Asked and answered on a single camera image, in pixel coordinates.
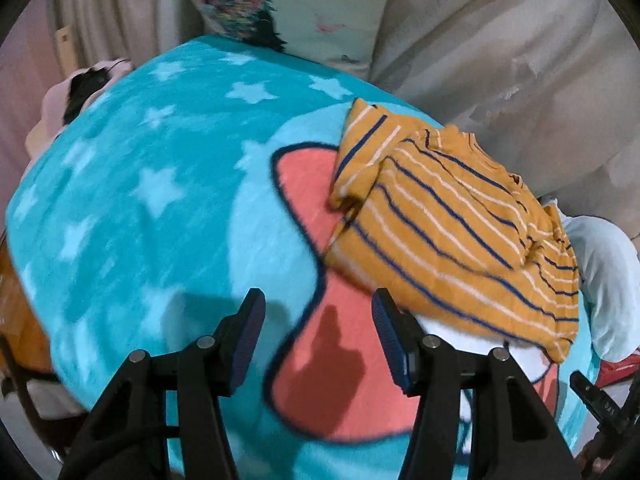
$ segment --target bed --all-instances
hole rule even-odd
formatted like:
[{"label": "bed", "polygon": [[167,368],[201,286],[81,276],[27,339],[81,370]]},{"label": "bed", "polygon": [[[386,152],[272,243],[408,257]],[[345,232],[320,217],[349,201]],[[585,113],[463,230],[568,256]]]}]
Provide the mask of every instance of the bed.
[{"label": "bed", "polygon": [[[352,76],[202,37],[119,81],[56,139],[9,204],[8,242],[54,368],[83,405],[133,349],[183,348],[258,286],[268,307],[257,351],[222,403],[241,477],[397,478],[417,403],[392,383],[370,299],[319,259],[357,96],[437,124]],[[459,349],[507,346],[420,322]],[[568,376],[594,381],[599,365],[584,301],[559,367],[537,348],[509,350],[574,446],[586,409]],[[456,479],[469,421],[463,393]]]}]

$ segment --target wooden furniture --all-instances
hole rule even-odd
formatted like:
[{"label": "wooden furniture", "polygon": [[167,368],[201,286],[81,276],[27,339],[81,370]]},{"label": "wooden furniture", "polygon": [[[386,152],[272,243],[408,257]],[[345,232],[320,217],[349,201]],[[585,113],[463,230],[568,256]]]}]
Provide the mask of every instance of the wooden furniture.
[{"label": "wooden furniture", "polygon": [[0,369],[5,397],[15,392],[39,439],[61,459],[78,434],[87,413],[41,418],[27,389],[31,379],[58,382],[51,368],[49,341],[33,315],[11,263],[6,236],[0,237]]}]

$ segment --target red cartoon shape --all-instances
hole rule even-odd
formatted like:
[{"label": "red cartoon shape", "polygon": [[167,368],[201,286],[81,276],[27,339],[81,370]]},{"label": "red cartoon shape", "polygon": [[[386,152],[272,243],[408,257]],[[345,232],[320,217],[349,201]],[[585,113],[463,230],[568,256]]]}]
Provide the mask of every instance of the red cartoon shape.
[{"label": "red cartoon shape", "polygon": [[[335,149],[301,145],[275,161],[280,192],[317,254],[340,218],[326,204],[335,157]],[[297,430],[332,442],[410,431],[418,398],[405,397],[393,383],[371,317],[370,294],[331,269],[323,271],[324,294],[309,306],[306,324],[274,375],[274,408]],[[539,393],[552,390],[547,376]],[[553,413],[556,396],[551,397]]]}]

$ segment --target folded shirt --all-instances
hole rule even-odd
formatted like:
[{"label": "folded shirt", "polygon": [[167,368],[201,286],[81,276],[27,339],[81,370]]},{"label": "folded shirt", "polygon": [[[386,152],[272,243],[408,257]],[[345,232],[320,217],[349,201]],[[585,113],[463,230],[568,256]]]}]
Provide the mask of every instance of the folded shirt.
[{"label": "folded shirt", "polygon": [[352,282],[460,330],[567,357],[578,269],[558,212],[473,134],[357,99],[330,206],[343,216],[324,260]]}]

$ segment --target black tool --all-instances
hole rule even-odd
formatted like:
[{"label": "black tool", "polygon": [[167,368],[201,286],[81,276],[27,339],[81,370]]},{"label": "black tool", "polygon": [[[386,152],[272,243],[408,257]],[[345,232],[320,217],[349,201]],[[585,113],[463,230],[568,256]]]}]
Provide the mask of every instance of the black tool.
[{"label": "black tool", "polygon": [[[598,421],[583,478],[638,480],[640,478],[640,372],[631,383],[622,408],[580,372],[570,377],[572,390]],[[613,459],[601,476],[591,473],[596,458]]]},{"label": "black tool", "polygon": [[[264,295],[252,288],[213,335],[181,352],[131,352],[78,433],[59,480],[169,480],[168,438],[180,438],[187,478],[238,480],[218,396],[231,396],[244,381],[264,315]],[[179,426],[166,425],[168,390],[177,390]]]},{"label": "black tool", "polygon": [[551,414],[505,348],[457,351],[424,333],[380,288],[372,314],[395,384],[420,404],[399,480],[449,480],[460,390],[473,390],[469,480],[577,480],[580,472]]}]

